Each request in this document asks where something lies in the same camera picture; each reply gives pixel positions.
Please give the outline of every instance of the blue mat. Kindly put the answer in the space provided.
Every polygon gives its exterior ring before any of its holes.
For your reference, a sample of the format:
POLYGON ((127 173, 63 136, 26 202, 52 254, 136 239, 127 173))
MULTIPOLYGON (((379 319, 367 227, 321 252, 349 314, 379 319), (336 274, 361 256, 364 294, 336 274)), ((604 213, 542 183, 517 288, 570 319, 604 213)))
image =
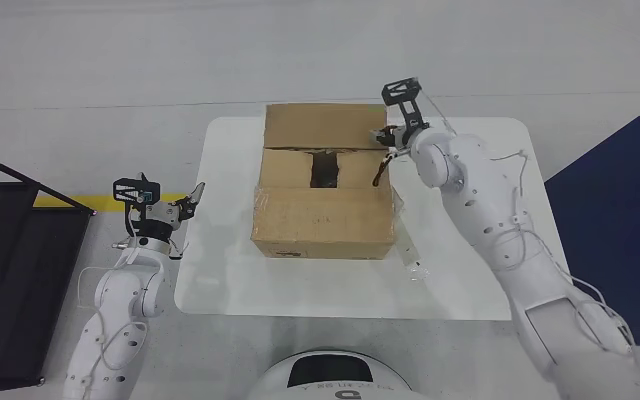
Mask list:
POLYGON ((639 174, 640 117, 545 183, 571 274, 600 289, 637 338, 639 174))

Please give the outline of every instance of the table top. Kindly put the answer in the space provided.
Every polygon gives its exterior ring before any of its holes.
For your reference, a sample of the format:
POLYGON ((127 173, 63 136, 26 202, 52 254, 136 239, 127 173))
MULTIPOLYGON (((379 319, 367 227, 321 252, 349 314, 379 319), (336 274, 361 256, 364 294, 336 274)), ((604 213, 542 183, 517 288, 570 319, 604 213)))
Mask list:
MULTIPOLYGON (((444 130, 439 118, 428 120, 433 132, 444 130)), ((511 118, 449 121, 458 133, 483 138, 496 157, 520 149, 528 152, 524 172, 528 209, 538 234, 566 265, 527 128, 511 118)), ((264 116, 217 118, 207 129, 198 172, 198 182, 207 186, 187 227, 189 249, 175 290, 180 310, 304 317, 511 318, 493 273, 457 232, 439 190, 420 181, 409 158, 390 165, 391 183, 404 205, 399 212, 398 244, 385 260, 264 257, 250 240, 263 129, 264 116), (409 247, 412 259, 400 257, 409 247), (411 261, 419 261, 420 266, 411 261)), ((522 160, 513 157, 500 162, 517 182, 522 160)))

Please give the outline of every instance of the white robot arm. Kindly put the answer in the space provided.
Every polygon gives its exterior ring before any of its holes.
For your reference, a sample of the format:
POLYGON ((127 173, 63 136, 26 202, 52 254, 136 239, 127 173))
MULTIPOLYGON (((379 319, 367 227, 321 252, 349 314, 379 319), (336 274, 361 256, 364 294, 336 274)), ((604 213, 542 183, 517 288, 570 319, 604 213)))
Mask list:
POLYGON ((95 292, 96 311, 82 330, 67 370, 63 398, 128 399, 142 367, 149 333, 147 319, 171 301, 171 284, 165 269, 171 262, 171 233, 191 218, 204 183, 184 199, 165 203, 160 185, 139 179, 114 183, 114 197, 125 202, 125 224, 130 239, 114 244, 120 259, 102 277, 95 292), (139 219, 131 220, 131 208, 139 219))
POLYGON ((400 106, 406 125, 373 134, 396 147, 388 160, 410 155, 424 184, 440 188, 458 231, 507 294, 520 343, 538 371, 567 399, 640 399, 628 326, 567 279, 533 229, 522 183, 507 179, 480 138, 426 130, 415 104, 420 90, 415 78, 386 85, 385 103, 400 106))

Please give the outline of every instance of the cardboard box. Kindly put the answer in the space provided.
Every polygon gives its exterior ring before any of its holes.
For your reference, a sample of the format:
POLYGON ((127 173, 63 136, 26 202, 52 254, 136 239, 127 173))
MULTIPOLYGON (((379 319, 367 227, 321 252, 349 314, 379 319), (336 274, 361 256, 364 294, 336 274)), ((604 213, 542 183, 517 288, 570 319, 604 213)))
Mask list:
POLYGON ((383 105, 267 107, 251 240, 267 257, 382 259, 394 243, 383 105))

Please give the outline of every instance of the white floor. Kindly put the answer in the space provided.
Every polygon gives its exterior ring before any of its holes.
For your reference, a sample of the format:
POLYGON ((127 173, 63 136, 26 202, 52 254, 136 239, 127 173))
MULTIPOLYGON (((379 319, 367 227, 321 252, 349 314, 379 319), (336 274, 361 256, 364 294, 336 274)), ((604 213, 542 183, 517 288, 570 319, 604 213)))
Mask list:
MULTIPOLYGON (((107 194, 140 169, 184 192, 218 116, 280 101, 379 102, 382 84, 419 76, 448 115, 524 122, 547 178, 638 116, 639 17, 635 0, 5 0, 0 162, 69 194, 107 194)), ((92 222, 78 267, 115 260, 121 219, 92 222)), ((74 306, 68 296, 48 384, 2 399, 60 396, 89 318, 74 306)), ((172 308, 152 329, 134 399, 239 399, 273 362, 317 346, 378 357, 435 399, 557 397, 509 323, 172 308)))

